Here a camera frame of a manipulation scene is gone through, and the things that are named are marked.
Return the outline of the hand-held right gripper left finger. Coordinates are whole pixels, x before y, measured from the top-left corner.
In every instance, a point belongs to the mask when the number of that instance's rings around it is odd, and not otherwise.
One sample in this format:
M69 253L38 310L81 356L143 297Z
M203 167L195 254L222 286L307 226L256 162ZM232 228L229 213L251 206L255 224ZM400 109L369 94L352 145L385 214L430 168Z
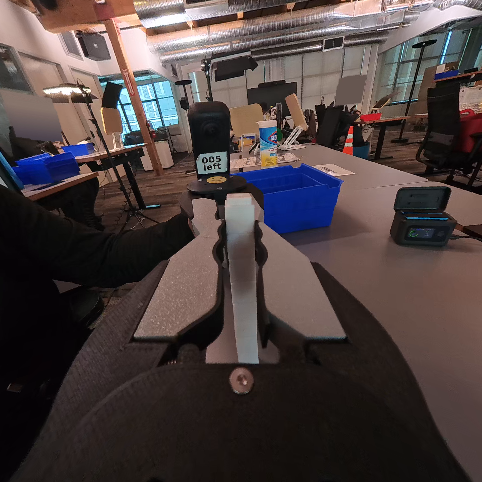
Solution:
M134 333L134 339L180 339L221 301L222 220L214 220L168 261Z

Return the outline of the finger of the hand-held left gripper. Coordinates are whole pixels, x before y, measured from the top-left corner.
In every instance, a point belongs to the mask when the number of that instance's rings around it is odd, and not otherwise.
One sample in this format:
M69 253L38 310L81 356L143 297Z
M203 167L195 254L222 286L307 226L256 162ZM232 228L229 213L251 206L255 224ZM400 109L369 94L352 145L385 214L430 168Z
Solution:
M197 198L192 200L193 218L191 228L195 238L223 239L223 220L219 218L215 200Z

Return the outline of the white toy brick bar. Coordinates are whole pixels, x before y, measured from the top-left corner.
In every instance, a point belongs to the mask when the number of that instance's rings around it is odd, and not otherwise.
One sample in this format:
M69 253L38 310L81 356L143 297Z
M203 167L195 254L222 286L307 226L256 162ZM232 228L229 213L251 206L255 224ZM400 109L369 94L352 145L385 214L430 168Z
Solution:
M228 194L225 201L226 248L238 361L258 364L256 207L250 194Z

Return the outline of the beige rounded board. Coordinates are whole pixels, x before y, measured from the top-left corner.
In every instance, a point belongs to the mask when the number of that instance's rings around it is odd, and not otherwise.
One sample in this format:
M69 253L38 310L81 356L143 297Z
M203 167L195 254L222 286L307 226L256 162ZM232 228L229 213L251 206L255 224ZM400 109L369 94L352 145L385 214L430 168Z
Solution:
M260 104L251 104L229 109L230 121L234 135L241 138L245 134L259 136L258 123L264 120Z

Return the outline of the window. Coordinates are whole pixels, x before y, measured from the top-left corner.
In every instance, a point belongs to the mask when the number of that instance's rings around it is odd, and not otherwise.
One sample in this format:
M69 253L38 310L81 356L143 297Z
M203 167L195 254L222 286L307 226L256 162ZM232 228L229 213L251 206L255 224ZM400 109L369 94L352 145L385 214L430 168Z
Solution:
M170 81L154 81L137 87L147 121L152 129L178 125L179 117ZM134 107L126 88L122 89L117 109L123 124L123 133L139 131Z

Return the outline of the black light panel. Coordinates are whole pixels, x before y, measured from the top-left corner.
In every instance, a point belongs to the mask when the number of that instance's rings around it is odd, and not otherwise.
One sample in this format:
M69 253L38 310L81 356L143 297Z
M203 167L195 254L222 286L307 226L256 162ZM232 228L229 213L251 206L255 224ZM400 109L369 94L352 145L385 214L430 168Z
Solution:
M214 69L214 81L220 82L244 76L246 70L254 71L258 67L256 60L248 56L239 56L218 61Z

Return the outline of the blue plastic bin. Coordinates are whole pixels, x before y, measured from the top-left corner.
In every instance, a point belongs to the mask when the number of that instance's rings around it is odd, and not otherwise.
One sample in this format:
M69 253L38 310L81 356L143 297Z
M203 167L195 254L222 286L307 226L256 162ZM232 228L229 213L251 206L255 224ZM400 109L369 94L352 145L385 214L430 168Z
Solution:
M312 166L235 173L264 195L264 223L278 234L329 226L343 180Z

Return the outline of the beige rounded panel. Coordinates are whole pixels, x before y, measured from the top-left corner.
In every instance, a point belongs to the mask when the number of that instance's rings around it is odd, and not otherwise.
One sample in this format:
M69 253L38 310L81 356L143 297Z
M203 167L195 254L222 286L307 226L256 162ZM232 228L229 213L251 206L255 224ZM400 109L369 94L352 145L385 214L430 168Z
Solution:
M124 147L122 141L123 124L120 112L117 108L101 107L101 117L106 135L112 137L113 148L121 149Z

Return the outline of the white paper sheet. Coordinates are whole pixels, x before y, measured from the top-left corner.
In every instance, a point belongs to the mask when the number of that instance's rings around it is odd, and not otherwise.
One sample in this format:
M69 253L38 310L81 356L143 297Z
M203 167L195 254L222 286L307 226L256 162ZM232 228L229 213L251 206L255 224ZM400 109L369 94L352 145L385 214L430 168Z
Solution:
M333 177L342 177L342 176L356 174L350 170L347 170L345 168L342 168L341 166L334 165L334 164L315 165L312 167L317 169L318 171L324 172Z

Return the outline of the dark charging case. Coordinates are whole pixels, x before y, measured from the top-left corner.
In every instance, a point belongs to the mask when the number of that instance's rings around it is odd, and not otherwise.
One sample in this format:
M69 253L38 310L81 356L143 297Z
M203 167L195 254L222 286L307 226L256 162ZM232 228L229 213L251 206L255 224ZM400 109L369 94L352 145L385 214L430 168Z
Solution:
M457 221L446 213L451 188L413 187L398 190L390 236L398 245L444 247Z

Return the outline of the studio light on tripod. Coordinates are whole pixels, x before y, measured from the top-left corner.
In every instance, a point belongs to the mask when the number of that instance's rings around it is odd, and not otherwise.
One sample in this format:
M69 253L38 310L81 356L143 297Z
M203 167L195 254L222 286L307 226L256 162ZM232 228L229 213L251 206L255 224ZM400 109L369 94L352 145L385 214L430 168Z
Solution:
M143 224L143 220L149 220L154 222L155 224L159 224L158 221L152 219L151 217L146 216L141 209L136 208L131 202L130 195L128 194L127 189L118 173L117 166L115 165L111 152L107 146L105 137L102 134L100 125L94 115L93 109L90 106L93 103L90 90L85 85L81 84L79 80L77 80L77 83L61 83L57 86L44 88L43 91L47 96L51 98L55 98L59 96L69 97L72 103L74 103L74 96L77 96L77 97L81 96L82 97L81 103L86 104L87 109L90 112L91 122L96 128L97 136L100 139L101 144L104 147L105 153L107 155L109 167L113 169L115 177L117 178L117 182L119 184L119 188L122 191L124 198L126 200L126 203L128 205L126 220L120 230L123 231L126 228L131 218L135 218L137 220L137 224L134 227L132 227L132 229L134 229L137 226L141 226L142 228L144 228L145 225Z

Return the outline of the red plastic bin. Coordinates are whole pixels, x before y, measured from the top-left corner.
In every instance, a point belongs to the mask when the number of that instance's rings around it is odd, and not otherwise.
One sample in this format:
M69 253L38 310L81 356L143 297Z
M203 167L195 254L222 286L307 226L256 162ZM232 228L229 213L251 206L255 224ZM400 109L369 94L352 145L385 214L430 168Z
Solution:
M476 143L473 135L481 133L481 113L473 109L460 111L460 134L458 150L463 153L470 153Z

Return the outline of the wall screen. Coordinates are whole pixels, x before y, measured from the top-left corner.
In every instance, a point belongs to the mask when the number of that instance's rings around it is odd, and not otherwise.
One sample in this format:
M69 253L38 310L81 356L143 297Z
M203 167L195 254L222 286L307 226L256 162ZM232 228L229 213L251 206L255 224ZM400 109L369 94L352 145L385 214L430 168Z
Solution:
M259 87L247 89L247 102L248 105L264 103L267 107L281 103L283 114L287 116L289 109L286 97L291 94L297 94L297 82L268 82Z

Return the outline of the silver air duct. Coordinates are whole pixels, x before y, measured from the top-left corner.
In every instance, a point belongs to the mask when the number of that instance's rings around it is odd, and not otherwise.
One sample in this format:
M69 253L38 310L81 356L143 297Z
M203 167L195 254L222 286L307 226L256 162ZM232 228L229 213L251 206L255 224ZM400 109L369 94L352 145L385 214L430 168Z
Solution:
M179 51L212 48L235 41L261 39L262 45L268 45L267 39L271 36L288 41L290 34L300 33L303 39L308 39L303 32L319 29L322 36L325 31L333 34L338 30L378 28L402 23L422 11L442 11L454 6L481 11L481 1L353 1L156 34L148 36L147 41L151 51L171 57Z

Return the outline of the black wall speaker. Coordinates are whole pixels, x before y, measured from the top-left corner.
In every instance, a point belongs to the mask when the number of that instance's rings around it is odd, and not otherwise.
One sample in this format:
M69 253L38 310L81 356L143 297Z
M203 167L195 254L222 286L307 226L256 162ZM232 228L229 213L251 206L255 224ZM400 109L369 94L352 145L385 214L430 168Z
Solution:
M111 55L103 35L76 31L76 38L84 57L96 62L111 60Z

